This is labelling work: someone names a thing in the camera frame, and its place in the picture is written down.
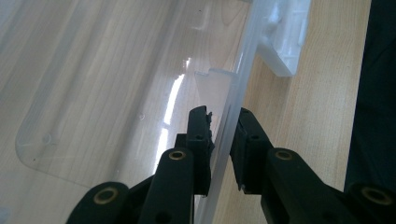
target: dark cloth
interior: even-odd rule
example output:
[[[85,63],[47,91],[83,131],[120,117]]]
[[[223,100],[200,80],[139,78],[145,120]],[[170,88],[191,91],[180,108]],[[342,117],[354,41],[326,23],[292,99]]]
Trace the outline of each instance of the dark cloth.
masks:
[[[396,1],[373,0],[361,66],[346,188],[396,192]]]

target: wooden table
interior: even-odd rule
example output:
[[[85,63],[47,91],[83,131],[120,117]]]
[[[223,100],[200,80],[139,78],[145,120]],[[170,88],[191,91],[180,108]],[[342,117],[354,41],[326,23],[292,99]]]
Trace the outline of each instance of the wooden table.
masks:
[[[154,64],[154,70],[157,69],[155,71],[169,74],[169,78],[162,80],[162,77],[168,75],[155,72],[152,78],[158,78],[159,81],[156,79],[155,83],[161,85],[151,86],[152,89],[170,91],[180,74],[186,74],[183,82],[191,86],[193,82],[189,79],[189,73],[195,70],[207,71],[209,67],[231,70],[248,12],[248,3],[236,0],[119,0],[114,1],[114,5],[113,2],[109,4],[96,0],[9,2],[0,1],[0,4],[4,4],[0,6],[9,9],[2,14],[5,16],[0,17],[0,223],[6,220],[7,223],[63,222],[88,189],[81,182],[94,184],[107,177],[106,174],[90,173],[94,166],[88,166],[87,169],[67,164],[58,167],[56,163],[42,163],[40,166],[35,165],[33,160],[26,160],[28,156],[21,157],[21,154],[16,153],[18,129],[35,101],[37,90],[45,83],[44,78],[51,77],[51,72],[62,74],[60,77],[67,79],[68,74],[80,71],[78,69],[86,69],[87,74],[95,74],[103,69],[123,71],[130,66],[139,66],[140,70],[136,73],[146,74],[151,71],[147,69],[151,69]],[[343,188],[347,168],[369,8],[370,0],[312,0],[310,24],[297,76],[275,77],[260,58],[256,58],[245,100],[245,107],[255,113],[275,146],[298,151],[325,183],[338,189]],[[139,13],[147,18],[143,17],[146,19],[140,21],[142,17],[134,17]],[[215,21],[219,23],[205,24],[200,21],[204,17],[216,18]],[[178,30],[170,25],[175,22],[172,20],[186,22],[188,29]],[[138,26],[140,29],[134,30],[134,26],[128,26],[130,21],[137,21],[139,24],[146,22],[147,26]],[[174,35],[168,35],[168,38],[179,39],[181,47],[169,45],[168,48],[158,49],[155,43],[165,30],[155,29],[156,26],[174,29],[171,32]],[[212,31],[211,36],[205,35],[208,30]],[[135,45],[128,44],[131,43],[128,41],[130,34],[134,35]],[[70,35],[74,39],[68,42]],[[222,38],[225,35],[230,36],[227,41]],[[126,63],[122,61],[125,57],[120,55],[128,50],[135,53],[126,58],[149,58],[159,52],[173,57],[148,63]],[[112,61],[106,60],[108,55],[112,57]],[[78,67],[82,59],[86,61]],[[102,70],[95,70],[99,65]],[[123,82],[124,73],[120,73],[118,78],[119,84],[115,90],[128,90],[125,94],[134,94],[129,91],[130,86],[123,86],[126,83]],[[84,82],[84,85],[92,87],[92,92],[94,87],[102,88],[101,91],[107,90],[108,83],[105,78],[95,81],[101,83],[101,86],[90,81]],[[55,82],[59,91],[53,92],[61,94],[61,90],[64,90],[62,83]],[[193,99],[188,104],[187,101],[178,102],[186,106],[186,111],[191,105],[196,105],[198,96],[195,90],[181,88],[180,92]],[[56,97],[61,97],[57,94],[50,98],[55,103],[58,99]],[[148,97],[161,98],[155,94]],[[107,101],[103,103],[104,108],[108,109],[102,111],[106,112],[107,118],[114,119],[109,112],[114,107],[106,107]],[[81,106],[90,108],[94,105]],[[145,117],[149,118],[151,113],[160,113],[158,111],[164,112],[165,107],[166,102],[165,105],[145,105],[142,108],[148,113],[135,113],[139,114],[139,120],[146,121],[149,119]],[[185,120],[184,114],[175,116]],[[145,127],[154,124],[134,125]],[[131,159],[133,155],[127,155],[126,158]],[[139,161],[136,163],[150,169],[153,165]],[[127,165],[120,169],[131,170]],[[145,172],[132,172],[134,176],[144,178],[152,172],[150,169]],[[78,183],[66,181],[55,174],[72,178]],[[128,185],[136,184],[136,179],[131,179],[128,175],[120,175],[118,180],[125,181]],[[236,190],[232,166],[229,163],[214,222],[264,222],[259,199],[244,196]]]

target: transparent plastic container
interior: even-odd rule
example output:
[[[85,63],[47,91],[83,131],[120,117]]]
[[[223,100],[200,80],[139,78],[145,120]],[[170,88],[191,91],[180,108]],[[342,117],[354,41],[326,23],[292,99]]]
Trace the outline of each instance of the transparent plastic container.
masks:
[[[256,51],[277,75],[295,74],[295,60],[290,68],[285,55],[289,52],[298,63],[308,10],[299,14],[301,22],[290,35],[294,38],[283,45],[278,40],[289,29],[284,23],[290,7],[298,2],[309,9],[309,0],[39,0],[9,5],[14,11],[1,20],[6,29],[2,47],[16,45],[6,37],[22,29],[22,21],[32,20],[35,30],[24,59],[42,68],[18,73],[37,72],[39,77],[15,138],[18,158],[77,188],[88,190],[110,180],[132,187],[155,173],[177,133],[186,132],[189,111],[207,105],[216,148],[211,190],[207,198],[196,198],[195,220],[209,223]],[[277,18],[266,33],[274,13]],[[46,221],[64,221],[59,216]]]

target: wooden surface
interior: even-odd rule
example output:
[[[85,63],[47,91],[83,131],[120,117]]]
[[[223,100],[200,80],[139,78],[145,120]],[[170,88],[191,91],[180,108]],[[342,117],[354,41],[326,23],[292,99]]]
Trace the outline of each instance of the wooden surface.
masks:
[[[0,4],[9,9],[0,18],[0,223],[62,223],[87,186],[151,175],[199,104],[193,72],[231,70],[248,13],[236,0]],[[369,6],[313,0],[297,77],[274,77],[257,58],[245,101],[275,146],[297,150],[339,189]],[[20,127],[37,130],[20,136],[51,144],[30,147]],[[230,168],[214,222],[264,221],[258,197],[236,191]]]

